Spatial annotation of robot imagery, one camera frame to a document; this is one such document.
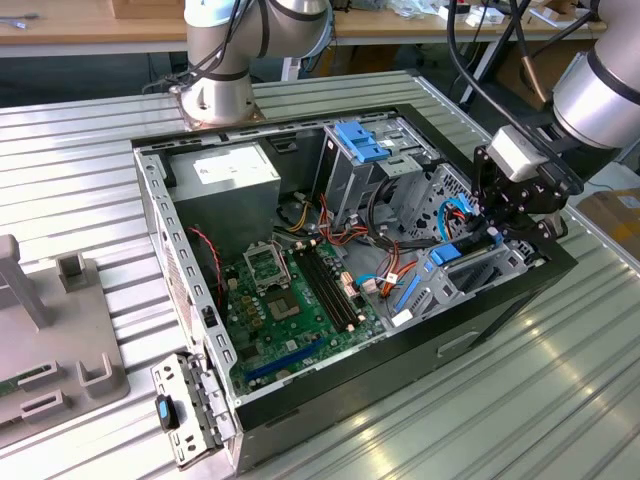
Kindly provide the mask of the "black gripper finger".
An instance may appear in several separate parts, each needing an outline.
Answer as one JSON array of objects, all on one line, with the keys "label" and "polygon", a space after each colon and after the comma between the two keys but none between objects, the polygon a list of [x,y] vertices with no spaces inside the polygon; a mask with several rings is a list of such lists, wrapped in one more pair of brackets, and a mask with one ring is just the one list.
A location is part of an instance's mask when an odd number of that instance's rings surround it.
[{"label": "black gripper finger", "polygon": [[501,230],[500,173],[501,171],[487,152],[487,146],[477,147],[473,158],[472,193],[477,199],[481,216],[489,226],[498,231]]},{"label": "black gripper finger", "polygon": [[534,219],[527,214],[514,213],[500,219],[497,228],[507,239],[530,244],[554,242],[568,234],[568,226],[559,213]]}]

